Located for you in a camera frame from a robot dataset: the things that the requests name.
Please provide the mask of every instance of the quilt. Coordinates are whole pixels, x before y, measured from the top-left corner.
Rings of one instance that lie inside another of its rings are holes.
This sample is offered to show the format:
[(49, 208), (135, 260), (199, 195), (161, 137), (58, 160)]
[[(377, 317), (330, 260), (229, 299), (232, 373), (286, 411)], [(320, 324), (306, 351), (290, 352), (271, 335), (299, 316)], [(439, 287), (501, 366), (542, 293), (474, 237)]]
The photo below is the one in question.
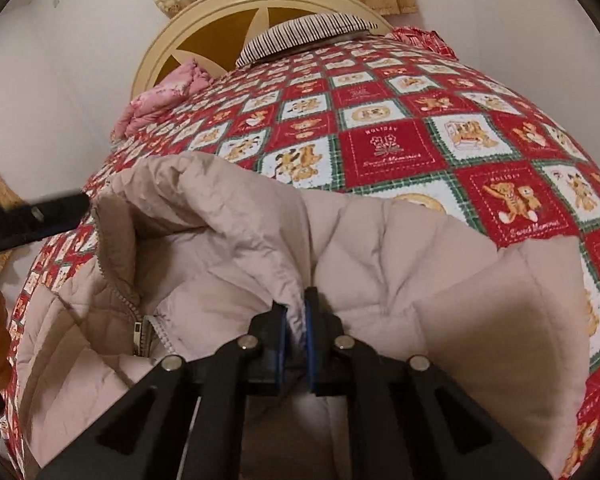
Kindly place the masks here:
[[(119, 145), (85, 186), (150, 156), (215, 153), (301, 188), (407, 200), (455, 216), (500, 246), (580, 238), (590, 378), (564, 477), (600, 436), (600, 169), (549, 115), (464, 64), (395, 40), (348, 41), (235, 70)], [(57, 291), (93, 258), (93, 218), (50, 238), (10, 325), (17, 354), (37, 286)], [(22, 464), (18, 378), (6, 392), (8, 449)]]

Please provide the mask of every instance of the pink blanket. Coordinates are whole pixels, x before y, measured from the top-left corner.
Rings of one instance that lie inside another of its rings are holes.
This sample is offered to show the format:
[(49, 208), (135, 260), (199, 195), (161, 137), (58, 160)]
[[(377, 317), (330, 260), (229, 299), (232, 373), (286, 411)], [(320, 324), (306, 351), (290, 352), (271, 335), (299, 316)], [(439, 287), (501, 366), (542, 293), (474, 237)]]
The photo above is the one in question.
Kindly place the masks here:
[(113, 142), (127, 139), (155, 122), (165, 111), (207, 88), (213, 82), (209, 73), (191, 60), (171, 72), (155, 87), (129, 103), (111, 133)]

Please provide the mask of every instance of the wall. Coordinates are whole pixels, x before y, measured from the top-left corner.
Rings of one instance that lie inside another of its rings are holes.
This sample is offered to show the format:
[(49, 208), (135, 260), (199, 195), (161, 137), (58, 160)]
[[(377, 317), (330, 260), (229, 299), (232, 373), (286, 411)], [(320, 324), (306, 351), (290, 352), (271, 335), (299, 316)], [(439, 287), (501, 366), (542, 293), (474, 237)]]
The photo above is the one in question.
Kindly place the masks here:
[(27, 7), (0, 16), (0, 174), (26, 200), (81, 187), (106, 156), (38, 41)]
[(600, 166), (600, 34), (576, 0), (418, 0), (461, 60), (524, 94)]
[(152, 0), (34, 0), (45, 48), (83, 109), (91, 133), (108, 142), (142, 56), (168, 19)]

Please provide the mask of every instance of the red plaid cloth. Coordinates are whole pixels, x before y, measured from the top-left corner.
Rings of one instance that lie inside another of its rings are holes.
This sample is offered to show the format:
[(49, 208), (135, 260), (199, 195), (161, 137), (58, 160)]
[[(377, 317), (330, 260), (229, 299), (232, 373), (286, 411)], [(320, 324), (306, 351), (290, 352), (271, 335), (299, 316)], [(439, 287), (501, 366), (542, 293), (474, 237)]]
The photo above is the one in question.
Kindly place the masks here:
[(440, 56), (457, 61), (456, 53), (440, 38), (435, 30), (422, 30), (418, 27), (396, 27), (385, 36), (389, 40), (401, 41), (407, 45), (426, 48)]

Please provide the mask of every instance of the beige jacket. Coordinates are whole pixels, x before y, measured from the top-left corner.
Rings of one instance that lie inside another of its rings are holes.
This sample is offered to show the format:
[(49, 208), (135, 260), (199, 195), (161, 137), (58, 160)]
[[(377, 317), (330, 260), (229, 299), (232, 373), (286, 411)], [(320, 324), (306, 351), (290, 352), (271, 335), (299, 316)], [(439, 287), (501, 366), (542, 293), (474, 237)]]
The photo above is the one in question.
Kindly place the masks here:
[[(155, 359), (212, 354), (272, 300), (302, 351), (309, 285), (380, 354), (430, 356), (559, 476), (589, 371), (575, 238), (497, 251), (422, 206), (298, 190), (205, 153), (123, 171), (94, 216), (98, 257), (58, 296), (39, 286), (27, 310), (17, 366), (30, 478)], [(144, 357), (143, 316), (158, 336)], [(264, 413), (246, 425), (244, 476), (349, 478), (343, 399), (299, 383)]]

